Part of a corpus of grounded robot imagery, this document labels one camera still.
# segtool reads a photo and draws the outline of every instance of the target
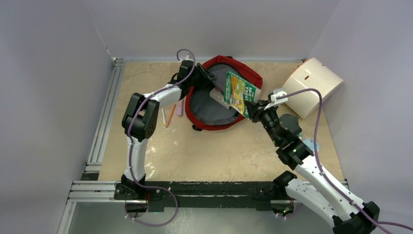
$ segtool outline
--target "robotic arm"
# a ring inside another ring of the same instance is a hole
[[[323,173],[320,172],[314,153],[298,138],[301,128],[297,118],[289,114],[277,116],[277,105],[288,101],[288,98],[281,98],[285,95],[284,89],[278,89],[269,95],[268,101],[245,101],[245,104],[252,122],[261,122],[274,145],[278,147],[276,153],[281,162],[306,178],[315,189],[289,171],[274,180],[275,186],[320,215],[333,228],[335,234],[372,232],[375,226],[355,205],[364,207],[364,212],[375,221],[378,220],[379,208],[373,202],[365,203],[354,195],[323,166]],[[324,175],[353,202],[350,203],[333,188]]]
[[[133,122],[131,136],[134,143],[127,137],[128,149],[132,146],[133,173],[141,184],[145,182],[146,147],[148,139],[155,131],[159,108],[184,98],[189,93],[191,86],[202,87],[215,78],[213,74],[198,63],[192,75],[185,82],[173,87],[174,83],[181,81],[189,73],[192,66],[193,62],[191,60],[184,60],[181,63],[177,79],[171,80],[165,86],[170,88],[151,97],[144,105],[144,115],[138,116],[137,121]],[[138,93],[132,95],[122,120],[125,133],[128,131],[137,107],[149,95]],[[298,138],[301,128],[297,118],[289,114],[281,117],[277,116],[278,105],[288,100],[288,98],[279,99],[284,95],[286,95],[286,92],[283,89],[275,90],[269,95],[268,100],[259,100],[258,103],[246,101],[245,104],[252,122],[261,122],[274,145],[278,147],[276,153],[281,162],[306,178],[315,189],[307,186],[293,173],[286,171],[274,180],[274,190],[277,193],[299,200],[316,212],[333,228],[335,234],[367,234],[372,232],[375,225],[355,205],[363,207],[363,211],[375,221],[378,220],[379,208],[373,202],[365,203],[361,198],[354,195],[324,167],[324,172],[320,172],[314,153]],[[349,203],[345,197],[335,190],[326,181],[324,174],[337,188],[346,193],[353,203]],[[133,191],[142,191],[133,181],[129,162],[127,162],[126,170],[122,175],[121,183],[124,187]]]
[[[143,110],[145,114],[143,116],[138,115],[136,121],[133,122],[131,129],[131,138],[126,136],[128,142],[128,149],[132,146],[132,167],[135,178],[141,183],[145,182],[145,154],[146,147],[148,145],[149,138],[153,135],[158,117],[158,110],[165,106],[168,106],[174,102],[183,99],[192,86],[203,87],[208,85],[210,81],[215,79],[215,75],[206,70],[201,64],[197,64],[194,68],[191,77],[184,83],[178,86],[174,84],[180,82],[189,73],[193,66],[193,61],[186,57],[182,61],[179,68],[179,72],[176,74],[176,79],[172,79],[165,87],[166,90],[162,91],[145,103]],[[141,105],[146,97],[151,94],[141,95],[134,93],[131,96],[129,104],[126,108],[125,114],[122,119],[122,127],[125,129],[125,134],[128,133],[128,128],[133,120],[137,108]],[[139,187],[135,184],[131,175],[129,167],[129,161],[126,162],[126,169],[122,175],[121,182],[128,188],[134,191],[138,191]]]

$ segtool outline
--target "orange pencil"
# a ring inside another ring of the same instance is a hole
[[[166,124],[165,128],[168,128],[168,126],[169,126],[170,119],[172,118],[173,112],[175,111],[175,107],[176,107],[176,104],[173,105],[172,110],[170,111],[169,118],[168,118],[168,121],[167,121],[167,124]]]

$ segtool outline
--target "white robotic arm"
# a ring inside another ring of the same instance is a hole
[[[314,156],[308,156],[302,165],[297,165],[294,171],[306,178],[315,189],[303,183],[300,179],[291,180],[285,187],[289,197],[302,202],[308,208],[320,215],[331,227],[334,227],[333,217],[341,220],[351,219],[351,214],[357,214],[358,210],[340,195],[319,172]],[[363,207],[364,201],[344,187],[325,168],[324,172],[340,190],[347,193],[354,202]]]
[[[167,84],[165,87],[171,87],[161,93],[158,93],[154,97],[151,97],[151,100],[157,101],[159,103],[159,108],[163,108],[168,106],[174,102],[179,101],[181,99],[181,92],[182,90],[178,86],[172,86],[172,84]],[[133,173],[135,174],[135,178],[137,180],[141,180],[145,176],[145,154],[146,154],[146,147],[148,145],[148,138],[139,141],[137,138],[133,137],[133,142],[131,139],[126,136],[126,140],[128,141],[128,150],[131,146],[133,146],[132,152],[132,167]],[[133,180],[131,171],[129,169],[129,161],[126,161],[126,169],[124,175],[127,179]]]

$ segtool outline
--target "floor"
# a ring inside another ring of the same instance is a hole
[[[140,213],[149,223],[167,221],[174,213],[165,208],[160,213]],[[275,218],[272,211],[255,209],[179,208],[175,219],[163,227],[148,227],[125,219],[123,203],[78,203],[69,234],[332,234],[332,228],[307,207],[287,221]]]
[[[266,99],[270,90],[282,87],[300,65],[295,62],[246,64],[263,78],[261,99]],[[150,93],[163,87],[178,68],[177,62],[127,63],[99,180],[119,180],[125,170],[127,143],[121,120],[131,94]],[[165,108],[167,115],[171,108],[172,105]],[[285,113],[296,115],[283,104],[278,114]],[[315,119],[316,112],[300,120],[303,139],[313,137]],[[174,113],[170,126],[165,129],[162,116],[158,116],[156,131],[149,140],[145,159],[147,180],[272,181],[289,170],[278,159],[277,149],[259,123],[245,119],[227,130],[201,132],[191,126],[185,115],[179,117]],[[321,162],[338,180],[344,180],[324,113],[320,120],[318,141]]]

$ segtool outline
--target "pencil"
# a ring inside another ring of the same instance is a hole
[[[172,110],[170,111],[168,121],[167,121],[167,124],[166,124],[166,128],[168,128],[168,126],[169,126],[170,119],[172,118],[173,112],[175,111],[175,107],[176,107],[176,104],[173,105]]]
[[[165,110],[163,108],[161,108],[162,111],[162,118],[164,119],[164,125],[167,124],[167,119],[165,118]]]

